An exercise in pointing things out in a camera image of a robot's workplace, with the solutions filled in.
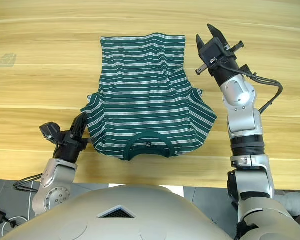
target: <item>striped shirt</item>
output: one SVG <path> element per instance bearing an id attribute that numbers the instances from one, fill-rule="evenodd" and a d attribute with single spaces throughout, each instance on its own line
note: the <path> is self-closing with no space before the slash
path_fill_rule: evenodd
<path id="1" fill-rule="evenodd" d="M 101 38 L 99 90 L 81 109 L 99 153 L 129 161 L 183 155 L 204 144 L 217 116 L 186 77 L 185 42 L 161 33 Z"/>

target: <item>cable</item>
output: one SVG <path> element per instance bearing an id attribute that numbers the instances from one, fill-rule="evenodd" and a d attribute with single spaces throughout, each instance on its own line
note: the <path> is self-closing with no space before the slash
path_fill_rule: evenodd
<path id="1" fill-rule="evenodd" d="M 31 183 L 31 188 L 33 189 L 33 186 L 34 186 L 34 181 L 32 181 Z M 31 202 L 31 194 L 32 192 L 30 192 L 29 194 L 29 205 L 28 205 L 28 220 L 30 221 L 30 202 Z"/>
<path id="2" fill-rule="evenodd" d="M 275 86 L 278 87 L 278 91 L 277 93 L 274 95 L 273 98 L 270 99 L 270 101 L 268 101 L 265 105 L 263 105 L 260 109 L 259 112 L 260 114 L 262 114 L 270 105 L 272 105 L 272 103 L 274 102 L 274 100 L 276 100 L 277 97 L 279 97 L 279 95 L 282 93 L 282 91 L 284 90 L 284 87 L 281 85 L 281 83 L 277 80 L 273 80 L 270 78 L 265 78 L 265 77 L 261 77 L 261 76 L 257 76 L 257 73 L 254 74 L 250 74 L 248 72 L 244 72 L 244 71 L 240 71 L 240 70 L 236 70 L 230 67 L 226 67 L 224 65 L 222 65 L 220 62 L 217 62 L 217 64 L 225 69 L 228 70 L 230 72 L 233 73 L 237 73 L 237 74 L 241 74 L 241 75 L 245 75 L 248 78 L 250 78 L 251 80 L 255 81 L 258 84 L 263 84 L 263 85 L 269 85 L 269 86 Z"/>
<path id="3" fill-rule="evenodd" d="M 16 181 L 13 184 L 13 189 L 17 190 L 17 191 L 21 191 L 21 192 L 26 192 L 26 193 L 37 193 L 38 192 L 37 189 L 34 189 L 33 187 L 27 187 L 27 186 L 24 186 L 24 185 L 26 185 L 27 183 L 39 180 L 41 178 L 41 176 L 42 176 L 42 173 L 38 174 L 38 175 L 34 175 L 34 176 L 29 176 L 29 177 L 26 177 L 26 178 L 21 179 L 19 181 Z"/>
<path id="4" fill-rule="evenodd" d="M 10 221 L 13 220 L 13 219 L 23 219 L 25 222 L 28 222 L 28 220 L 27 220 L 25 217 L 23 217 L 23 216 L 14 216 L 14 217 L 8 219 L 8 221 L 10 222 Z M 4 236 L 4 230 L 5 230 L 5 226 L 6 226 L 7 223 L 8 223 L 8 222 L 6 221 L 6 222 L 3 224 L 3 226 L 2 226 L 2 229 L 1 229 L 1 237 Z"/>

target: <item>vent grille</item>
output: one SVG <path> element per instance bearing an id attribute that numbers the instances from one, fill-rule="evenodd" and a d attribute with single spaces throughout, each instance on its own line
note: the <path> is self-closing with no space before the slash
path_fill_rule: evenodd
<path id="1" fill-rule="evenodd" d="M 114 212 L 108 213 L 107 215 L 103 216 L 102 218 L 125 218 L 125 219 L 132 219 L 133 217 L 130 216 L 128 213 L 123 211 L 122 209 L 118 209 Z"/>

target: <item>folded shirt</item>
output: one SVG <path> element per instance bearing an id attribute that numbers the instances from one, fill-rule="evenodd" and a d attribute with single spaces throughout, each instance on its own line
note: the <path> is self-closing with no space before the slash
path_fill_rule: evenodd
<path id="1" fill-rule="evenodd" d="M 129 161 L 179 156 L 204 144 L 217 116 L 186 77 L 185 42 L 161 33 L 101 38 L 99 89 L 81 109 L 96 151 Z"/>

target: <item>power cord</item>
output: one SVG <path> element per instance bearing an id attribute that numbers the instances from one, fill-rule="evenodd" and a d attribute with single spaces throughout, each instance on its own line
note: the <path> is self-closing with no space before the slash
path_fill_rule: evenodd
<path id="1" fill-rule="evenodd" d="M 276 100 L 276 98 L 279 97 L 279 95 L 284 90 L 284 87 L 281 85 L 281 83 L 279 81 L 273 80 L 273 79 L 270 79 L 270 78 L 265 78 L 265 77 L 257 76 L 256 72 L 254 74 L 252 74 L 252 72 L 250 72 L 250 69 L 248 68 L 247 65 L 243 66 L 243 67 L 245 67 L 247 69 L 247 72 L 245 72 L 245 71 L 236 70 L 236 69 L 233 69 L 233 68 L 230 68 L 230 67 L 226 67 L 226 66 L 222 65 L 222 63 L 218 62 L 217 60 L 216 60 L 216 63 L 218 64 L 219 67 L 221 67 L 221 68 L 223 68 L 225 70 L 228 70 L 230 72 L 233 72 L 233 73 L 245 75 L 248 78 L 250 78 L 251 80 L 253 80 L 256 83 L 258 83 L 258 84 L 263 84 L 263 85 L 269 85 L 269 86 L 278 87 L 278 91 L 274 95 L 274 97 L 271 98 L 270 101 L 268 101 L 265 105 L 263 105 L 259 109 L 260 114 L 262 114 L 270 105 L 272 105 L 272 103 L 274 102 L 274 100 Z"/>
<path id="2" fill-rule="evenodd" d="M 27 183 L 39 180 L 41 178 L 41 176 L 42 176 L 42 173 L 38 174 L 38 175 L 34 175 L 34 176 L 29 176 L 29 177 L 26 177 L 19 181 L 16 181 L 13 184 L 13 189 L 17 190 L 17 191 L 21 191 L 21 192 L 26 192 L 26 193 L 37 193 L 38 190 L 33 188 L 33 184 L 31 184 L 31 187 L 27 187 L 24 185 L 26 185 Z"/>
<path id="3" fill-rule="evenodd" d="M 14 219 L 22 219 L 25 222 L 28 222 L 28 219 L 26 219 L 23 216 L 14 216 L 14 217 L 11 217 L 11 218 L 7 219 L 6 215 L 7 214 L 5 212 L 0 211 L 0 224 L 4 223 L 3 226 L 2 226 L 2 229 L 1 229 L 1 236 L 2 237 L 4 236 L 4 230 L 5 230 L 5 226 L 7 224 L 10 224 L 11 228 L 15 228 L 15 227 L 19 226 L 19 224 Z"/>
<path id="4" fill-rule="evenodd" d="M 2 237 L 4 236 L 5 226 L 7 225 L 7 223 L 10 223 L 10 225 L 11 225 L 11 223 L 12 223 L 11 220 L 14 220 L 14 219 L 22 219 L 22 220 L 24 220 L 25 222 L 28 222 L 28 220 L 27 220 L 25 217 L 23 217 L 23 216 L 14 216 L 14 217 L 9 218 L 8 221 L 6 221 L 6 222 L 3 224 L 3 226 L 2 226 L 2 229 L 1 229 L 1 236 L 2 236 Z"/>

